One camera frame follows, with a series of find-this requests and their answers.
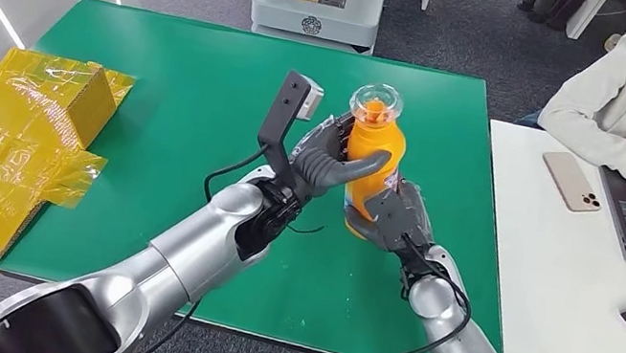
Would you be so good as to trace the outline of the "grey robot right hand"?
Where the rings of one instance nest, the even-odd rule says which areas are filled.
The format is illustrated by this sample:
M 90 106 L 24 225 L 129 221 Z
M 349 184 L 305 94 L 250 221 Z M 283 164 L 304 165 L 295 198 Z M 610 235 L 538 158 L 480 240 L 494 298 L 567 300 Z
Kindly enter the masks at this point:
M 407 247 L 404 234 L 417 247 L 429 248 L 435 239 L 423 200 L 420 186 L 404 179 L 396 190 L 386 188 L 365 202 L 369 218 L 350 205 L 345 218 L 353 231 L 384 252 L 402 253 Z

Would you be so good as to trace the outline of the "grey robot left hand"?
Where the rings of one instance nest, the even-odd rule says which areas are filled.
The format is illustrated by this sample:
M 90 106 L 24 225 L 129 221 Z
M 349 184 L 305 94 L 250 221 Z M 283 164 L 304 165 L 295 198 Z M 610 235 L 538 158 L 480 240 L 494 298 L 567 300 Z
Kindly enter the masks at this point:
M 354 123 L 349 112 L 337 117 L 330 115 L 305 133 L 292 151 L 292 167 L 313 196 L 319 197 L 330 188 L 366 178 L 391 159 L 391 153 L 382 149 L 361 159 L 349 158 L 347 144 Z

